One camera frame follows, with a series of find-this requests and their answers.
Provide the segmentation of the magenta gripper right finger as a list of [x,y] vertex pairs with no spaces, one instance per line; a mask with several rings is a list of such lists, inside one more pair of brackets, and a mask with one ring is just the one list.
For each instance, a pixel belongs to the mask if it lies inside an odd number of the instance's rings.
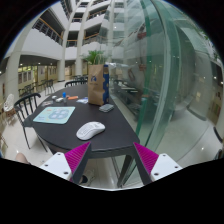
[[182,169],[166,153],[156,154],[138,143],[133,143],[133,145],[135,148],[136,165],[144,185],[148,185]]

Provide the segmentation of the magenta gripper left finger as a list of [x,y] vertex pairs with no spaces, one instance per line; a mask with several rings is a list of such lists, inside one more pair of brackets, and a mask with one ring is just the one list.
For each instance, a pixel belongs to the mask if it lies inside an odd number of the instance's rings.
[[78,184],[83,175],[91,152],[91,143],[87,142],[67,153],[57,152],[40,166],[41,169]]

